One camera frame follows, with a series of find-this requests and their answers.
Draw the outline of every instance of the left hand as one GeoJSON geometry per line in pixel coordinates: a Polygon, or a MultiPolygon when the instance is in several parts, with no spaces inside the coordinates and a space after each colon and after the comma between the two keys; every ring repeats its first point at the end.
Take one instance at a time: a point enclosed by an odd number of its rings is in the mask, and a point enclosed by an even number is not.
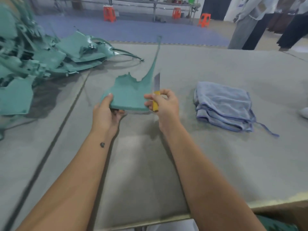
{"type": "Polygon", "coordinates": [[[118,131],[119,122],[123,117],[124,110],[111,110],[109,105],[113,94],[106,96],[101,104],[96,104],[93,109],[93,122],[91,132],[111,140],[118,131]]]}

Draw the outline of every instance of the blue towel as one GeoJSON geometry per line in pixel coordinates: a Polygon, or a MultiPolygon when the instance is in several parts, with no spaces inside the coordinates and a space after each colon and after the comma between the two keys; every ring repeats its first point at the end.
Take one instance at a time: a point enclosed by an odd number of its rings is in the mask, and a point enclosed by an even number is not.
{"type": "Polygon", "coordinates": [[[197,119],[234,132],[253,132],[258,123],[249,93],[213,82],[198,82],[194,94],[197,119]]]}

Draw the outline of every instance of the left forearm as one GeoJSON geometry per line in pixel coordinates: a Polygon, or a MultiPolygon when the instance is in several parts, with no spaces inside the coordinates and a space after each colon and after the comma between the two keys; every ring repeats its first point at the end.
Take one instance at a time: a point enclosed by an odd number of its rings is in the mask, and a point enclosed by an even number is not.
{"type": "Polygon", "coordinates": [[[85,230],[103,173],[110,141],[106,139],[106,135],[90,133],[71,163],[32,209],[17,231],[85,230]]]}

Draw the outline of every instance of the gray pants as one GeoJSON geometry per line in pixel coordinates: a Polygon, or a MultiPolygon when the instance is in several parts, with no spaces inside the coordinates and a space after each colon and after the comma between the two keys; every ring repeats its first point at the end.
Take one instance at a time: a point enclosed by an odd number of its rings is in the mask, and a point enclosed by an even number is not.
{"type": "Polygon", "coordinates": [[[228,49],[242,49],[257,22],[258,20],[251,18],[249,15],[238,21],[228,49]]]}

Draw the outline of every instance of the white shoe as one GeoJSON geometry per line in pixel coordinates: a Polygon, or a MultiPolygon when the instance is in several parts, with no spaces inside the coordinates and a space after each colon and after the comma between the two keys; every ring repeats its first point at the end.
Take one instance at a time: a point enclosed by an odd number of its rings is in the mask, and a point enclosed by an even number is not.
{"type": "Polygon", "coordinates": [[[303,108],[302,110],[299,111],[299,114],[308,119],[308,108],[303,108]]]}

